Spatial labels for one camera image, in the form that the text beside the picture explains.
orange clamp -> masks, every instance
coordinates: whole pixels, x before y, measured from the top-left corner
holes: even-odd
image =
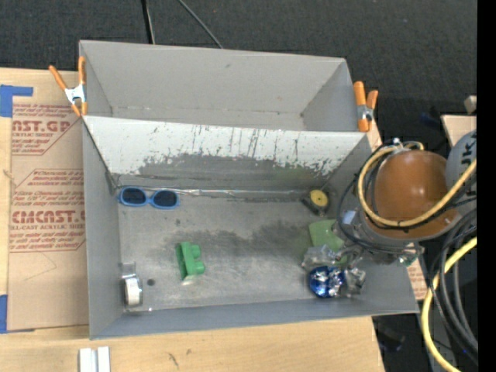
[[[353,91],[355,92],[356,107],[358,109],[358,130],[361,133],[370,131],[370,121],[372,121],[372,111],[377,104],[377,96],[379,92],[373,90],[365,95],[365,86],[362,81],[353,83]]]
[[[55,68],[55,66],[50,65],[48,70],[55,78],[56,83],[62,91],[65,92],[67,99],[71,103],[71,108],[76,113],[77,117],[81,115],[86,115],[88,112],[88,103],[86,102],[86,60],[84,57],[79,57],[77,62],[77,72],[79,73],[79,85],[75,88],[68,88],[62,76]],[[81,109],[79,109],[75,101],[77,99],[81,100]]]

blue tape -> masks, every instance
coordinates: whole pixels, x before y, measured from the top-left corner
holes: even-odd
[[[0,334],[7,333],[7,295],[0,295]]]
[[[16,87],[0,85],[0,116],[12,117],[12,100],[14,96],[33,96],[33,87]]]

cardboard sheet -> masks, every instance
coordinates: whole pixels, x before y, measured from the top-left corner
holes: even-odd
[[[33,88],[13,98],[7,329],[88,323],[81,121],[49,71],[0,69],[0,84]]]

white bracket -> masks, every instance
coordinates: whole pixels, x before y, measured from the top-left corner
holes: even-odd
[[[110,372],[110,348],[79,349],[79,372]]]

small yellow object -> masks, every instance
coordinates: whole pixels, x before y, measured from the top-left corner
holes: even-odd
[[[310,200],[320,208],[325,208],[329,203],[327,194],[324,193],[322,190],[310,191]]]

